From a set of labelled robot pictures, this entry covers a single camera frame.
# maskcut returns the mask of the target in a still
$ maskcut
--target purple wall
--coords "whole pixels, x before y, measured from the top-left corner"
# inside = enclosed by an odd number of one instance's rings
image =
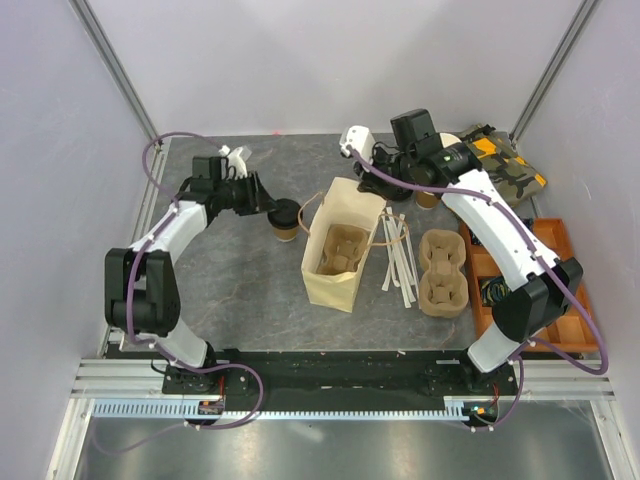
[[[0,465],[43,478],[81,357],[103,331],[102,262],[130,240],[145,137],[66,1],[0,15]]]
[[[549,179],[543,213],[567,224],[640,448],[640,3],[602,2],[520,150]]]

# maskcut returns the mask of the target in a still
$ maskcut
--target gray table surface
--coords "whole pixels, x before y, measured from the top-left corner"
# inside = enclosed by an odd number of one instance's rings
[[[302,204],[317,191],[326,191],[334,177],[355,178],[352,162],[338,153],[338,138],[292,135],[218,140],[232,148],[248,145],[253,155],[247,165],[259,172],[268,192],[276,199],[288,197]],[[393,141],[389,134],[376,139]],[[177,190],[191,174],[192,157],[214,153],[215,148],[202,140],[174,138],[162,183]],[[168,204],[165,197],[158,198],[154,222]],[[431,211],[421,210],[413,200],[392,206],[394,212],[406,214],[415,252],[427,230],[458,229],[456,217],[442,203]],[[307,221],[316,208],[305,211]],[[533,215],[528,202],[517,212]],[[182,318],[215,349],[463,349],[475,339],[469,306],[454,319],[432,318],[417,303],[405,309],[400,289],[392,286],[383,292],[388,265],[384,248],[374,248],[367,259],[353,313],[311,305],[300,272],[305,244],[302,232],[292,242],[279,242],[266,215],[238,217],[222,212],[176,264]]]

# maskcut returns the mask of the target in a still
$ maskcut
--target white wall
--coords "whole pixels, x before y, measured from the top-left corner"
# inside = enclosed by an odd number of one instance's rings
[[[0,476],[30,480],[96,354],[104,254],[130,239],[145,138],[68,2],[4,2],[0,65]]]
[[[90,0],[157,128],[510,129],[579,0]]]
[[[521,141],[549,179],[542,211],[562,217],[611,380],[640,448],[640,3],[602,2]]]

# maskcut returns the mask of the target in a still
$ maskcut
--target black mount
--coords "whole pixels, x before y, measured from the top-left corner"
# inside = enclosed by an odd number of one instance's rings
[[[572,257],[559,262],[552,270],[575,295],[583,274],[580,263]],[[528,283],[496,303],[492,314],[505,336],[522,343],[541,328],[551,325],[570,307],[567,297],[545,272],[532,275]]]
[[[431,115],[425,109],[412,110],[391,119],[397,151],[389,152],[380,144],[373,148],[373,166],[408,183],[445,187],[457,183],[458,177],[481,169],[480,160],[463,143],[443,148]],[[356,162],[354,171],[361,179],[358,189],[376,193],[387,200],[406,200],[411,190],[396,187],[364,170]]]
[[[219,360],[258,371],[265,386],[262,411],[439,410],[446,396],[493,396],[516,392],[513,367],[469,376],[462,351],[241,352],[218,351]],[[189,376],[170,369],[164,394],[213,395],[219,377]],[[256,380],[244,370],[224,370],[226,409],[250,410]]]
[[[220,156],[194,157],[192,176],[184,181],[176,197],[203,205],[207,226],[222,210],[233,210],[244,216],[278,209],[257,172],[236,178],[235,169],[228,167],[228,159]],[[105,318],[109,325],[123,331],[127,331],[127,284],[135,256],[131,248],[113,248],[105,257]],[[178,323],[181,307],[170,253],[159,250],[144,253],[136,282],[143,277],[145,284],[133,292],[134,332],[166,337]],[[215,353],[210,345],[206,359],[205,367],[215,365]]]
[[[240,216],[269,213],[277,210],[276,201],[262,186],[258,172],[250,171],[246,177],[222,178],[225,157],[194,157],[192,176],[187,178],[178,200],[188,200],[204,205],[207,212],[207,226],[222,210],[233,210]]]

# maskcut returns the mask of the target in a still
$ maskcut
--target cardboard cup holder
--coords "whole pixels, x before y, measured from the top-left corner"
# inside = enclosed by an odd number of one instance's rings
[[[369,232],[353,225],[331,225],[324,242],[317,273],[339,275],[355,272],[367,250]]]
[[[420,241],[419,260],[425,271],[420,309],[432,317],[460,315],[469,303],[467,279],[460,271],[466,260],[463,238],[448,230],[429,230]]]

